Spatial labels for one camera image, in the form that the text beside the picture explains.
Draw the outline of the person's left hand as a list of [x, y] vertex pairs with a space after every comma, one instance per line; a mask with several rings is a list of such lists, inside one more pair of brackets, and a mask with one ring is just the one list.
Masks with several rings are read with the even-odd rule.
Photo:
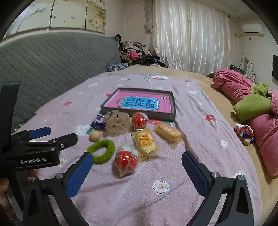
[[9, 216], [10, 219], [16, 219], [16, 215], [14, 210], [12, 209], [7, 196], [5, 194], [5, 192], [9, 189], [9, 181], [7, 178], [1, 178], [1, 186], [0, 186], [0, 190], [1, 190], [1, 197], [0, 197], [0, 201], [1, 201], [1, 206], [3, 207], [4, 211], [6, 212], [6, 214]]

